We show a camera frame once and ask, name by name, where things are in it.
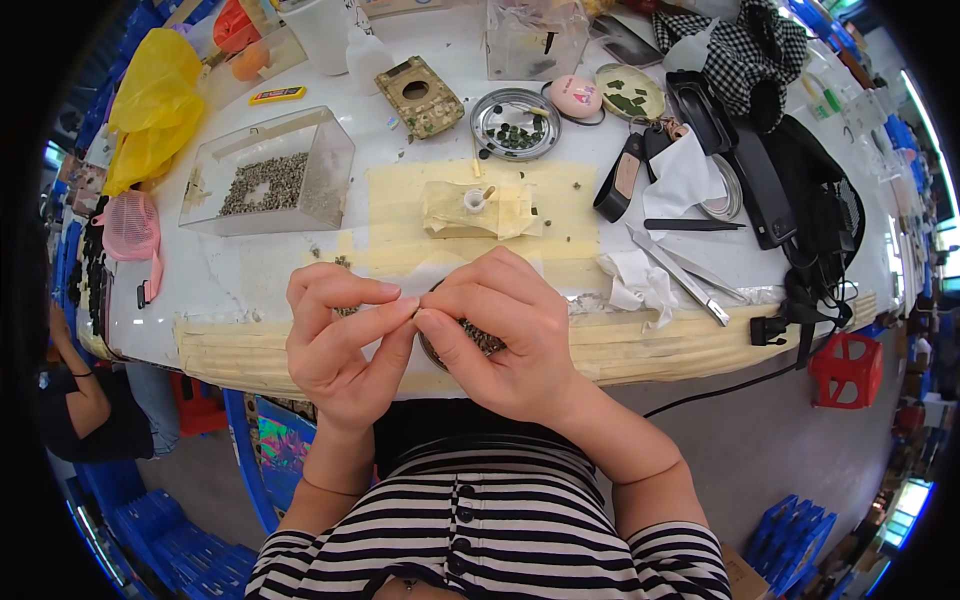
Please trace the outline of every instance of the black and white checkered bag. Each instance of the black and white checkered bag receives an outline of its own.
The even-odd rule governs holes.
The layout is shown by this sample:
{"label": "black and white checkered bag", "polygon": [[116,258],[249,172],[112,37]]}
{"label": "black and white checkered bag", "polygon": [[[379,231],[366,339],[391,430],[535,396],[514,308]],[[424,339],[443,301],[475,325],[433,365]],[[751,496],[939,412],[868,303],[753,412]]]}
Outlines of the black and white checkered bag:
{"label": "black and white checkered bag", "polygon": [[[665,54],[681,37],[706,29],[711,20],[699,14],[655,12],[654,34],[660,50]],[[760,22],[766,24],[766,41],[751,32],[751,25],[759,29]],[[776,83],[780,111],[770,127],[772,130],[783,116],[787,84],[803,72],[804,28],[780,16],[770,0],[743,0],[736,23],[717,23],[708,48],[704,76],[730,114],[750,113],[751,90],[757,83],[764,80]]]}

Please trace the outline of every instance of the white tissue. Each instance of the white tissue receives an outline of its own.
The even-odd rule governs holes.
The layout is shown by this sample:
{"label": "white tissue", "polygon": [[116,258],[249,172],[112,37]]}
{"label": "white tissue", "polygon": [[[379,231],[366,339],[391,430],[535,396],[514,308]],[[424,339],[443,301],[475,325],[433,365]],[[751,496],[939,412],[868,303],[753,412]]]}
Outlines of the white tissue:
{"label": "white tissue", "polygon": [[[643,190],[643,212],[647,219],[676,219],[704,200],[725,198],[723,176],[712,158],[704,155],[693,133],[681,137],[650,159],[657,180]],[[666,231],[650,231],[654,240]]]}
{"label": "white tissue", "polygon": [[641,249],[628,252],[600,254],[597,264],[613,277],[610,304],[623,310],[637,310],[644,304],[660,313],[655,323],[644,324],[659,329],[670,323],[677,297],[670,291],[670,274],[650,264],[647,253]]}

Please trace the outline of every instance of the person's left hand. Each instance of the person's left hand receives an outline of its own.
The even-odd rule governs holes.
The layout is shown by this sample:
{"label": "person's left hand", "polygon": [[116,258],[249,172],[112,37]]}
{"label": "person's left hand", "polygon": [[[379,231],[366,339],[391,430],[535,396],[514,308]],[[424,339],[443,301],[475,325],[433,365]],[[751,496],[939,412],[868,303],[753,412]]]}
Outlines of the person's left hand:
{"label": "person's left hand", "polygon": [[66,323],[66,314],[56,300],[50,300],[50,339],[54,343],[69,342],[70,336],[70,325]]}
{"label": "person's left hand", "polygon": [[[417,297],[365,279],[339,265],[315,263],[290,275],[287,301],[294,324],[287,369],[294,383],[337,429],[361,432],[390,407],[410,360]],[[340,319],[334,307],[377,304]],[[360,348],[383,338],[370,362]]]}

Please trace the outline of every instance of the black and white striped shirt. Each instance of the black and white striped shirt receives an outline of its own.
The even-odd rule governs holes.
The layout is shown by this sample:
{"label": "black and white striped shirt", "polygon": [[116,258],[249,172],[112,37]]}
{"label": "black and white striped shirt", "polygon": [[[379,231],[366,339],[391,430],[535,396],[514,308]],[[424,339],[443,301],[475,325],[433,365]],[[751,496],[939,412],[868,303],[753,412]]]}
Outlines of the black and white striped shirt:
{"label": "black and white striped shirt", "polygon": [[484,436],[411,451],[319,537],[270,535],[247,598],[372,598],[391,576],[466,598],[730,600],[716,537],[661,523],[619,538],[586,456]]}

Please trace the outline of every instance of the pink mesh basket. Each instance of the pink mesh basket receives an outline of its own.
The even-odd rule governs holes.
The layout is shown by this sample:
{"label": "pink mesh basket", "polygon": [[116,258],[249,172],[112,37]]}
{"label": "pink mesh basket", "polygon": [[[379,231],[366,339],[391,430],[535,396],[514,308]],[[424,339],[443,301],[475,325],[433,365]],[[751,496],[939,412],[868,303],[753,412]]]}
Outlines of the pink mesh basket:
{"label": "pink mesh basket", "polygon": [[111,198],[104,213],[94,217],[92,224],[104,228],[104,250],[113,258],[153,260],[150,279],[137,287],[137,304],[143,308],[156,297],[163,277],[159,256],[160,222],[150,196],[130,191]]}

